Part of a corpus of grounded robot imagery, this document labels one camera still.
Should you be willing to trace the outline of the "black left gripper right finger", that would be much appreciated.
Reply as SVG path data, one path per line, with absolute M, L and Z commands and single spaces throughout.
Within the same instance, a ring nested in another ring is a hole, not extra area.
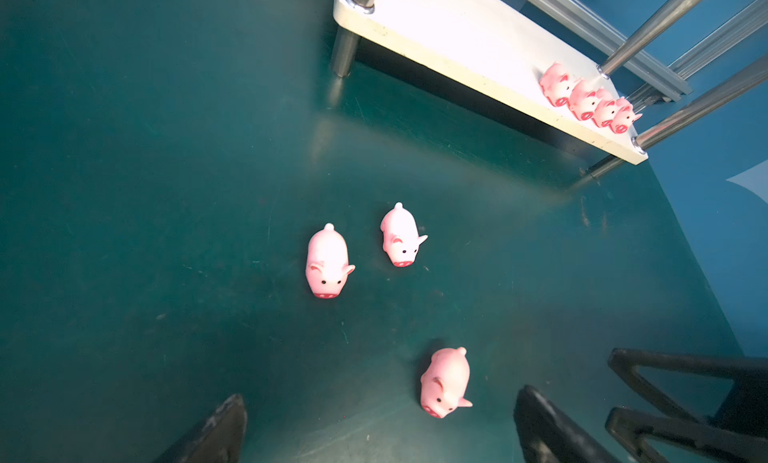
M 518 392 L 514 421 L 527 463 L 619 462 L 533 386 Z

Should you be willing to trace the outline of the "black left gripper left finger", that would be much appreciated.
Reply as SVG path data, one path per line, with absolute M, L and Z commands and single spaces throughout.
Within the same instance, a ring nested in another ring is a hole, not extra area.
M 155 459 L 157 463 L 237 463 L 247 429 L 241 394 L 232 394 Z

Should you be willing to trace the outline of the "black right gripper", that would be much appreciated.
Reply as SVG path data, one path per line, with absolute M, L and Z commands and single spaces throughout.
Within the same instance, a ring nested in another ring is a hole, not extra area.
M 615 407 L 608 433 L 637 462 L 665 444 L 711 462 L 767 460 L 767 360 L 614 349 L 608 366 L 653 413 Z

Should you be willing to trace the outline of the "pink toy pig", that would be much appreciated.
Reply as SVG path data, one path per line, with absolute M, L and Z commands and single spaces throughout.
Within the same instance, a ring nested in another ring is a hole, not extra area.
M 635 121 L 643 116 L 642 113 L 636 113 L 633 105 L 624 97 L 615 101 L 616 112 L 610 123 L 610 128 L 615 134 L 626 133 Z
M 443 348 L 436 351 L 420 378 L 422 409 L 435 418 L 445 418 L 457 408 L 471 408 L 465 398 L 470 378 L 467 349 Z
M 560 62 L 554 62 L 539 80 L 543 95 L 555 107 L 569 103 L 570 95 L 577 83 L 578 79 Z
M 345 239 L 326 223 L 308 243 L 305 276 L 311 292 L 321 299 L 338 297 L 354 270 Z
M 422 243 L 428 236 L 420 235 L 414 216 L 397 202 L 380 223 L 382 247 L 395 267 L 408 267 L 415 262 Z
M 597 91 L 597 97 L 599 101 L 594 110 L 592 121 L 597 127 L 604 128 L 609 126 L 615 118 L 617 111 L 616 98 L 605 88 L 600 88 Z
M 586 121 L 592 118 L 600 101 L 598 90 L 586 80 L 579 80 L 569 96 L 568 108 L 577 120 Z

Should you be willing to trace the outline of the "white two-tier shelf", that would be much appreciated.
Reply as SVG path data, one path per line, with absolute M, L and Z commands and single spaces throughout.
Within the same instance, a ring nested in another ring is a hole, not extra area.
M 626 98 L 644 81 L 624 67 L 639 51 L 702 0 L 668 0 L 606 60 L 596 63 L 501 0 L 334 0 L 338 26 L 332 67 L 349 73 L 358 43 L 368 40 L 440 73 L 504 105 L 605 152 L 586 172 L 595 180 L 622 164 L 639 164 L 655 144 L 741 96 L 767 79 L 760 58 L 696 98 L 660 123 L 643 131 L 635 122 L 623 134 L 592 118 L 579 121 L 568 104 L 553 106 L 539 80 L 554 63 L 562 63 L 579 80 Z

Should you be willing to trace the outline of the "rear aluminium crossbar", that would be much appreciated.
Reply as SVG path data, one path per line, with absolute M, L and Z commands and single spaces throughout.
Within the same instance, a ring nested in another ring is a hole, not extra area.
M 626 37 L 580 0 L 525 0 L 604 53 L 616 51 Z M 767 25 L 767 0 L 753 0 L 730 19 L 665 65 L 647 51 L 624 64 L 644 81 L 630 95 L 641 106 L 677 101 L 691 92 L 687 81 L 698 71 Z

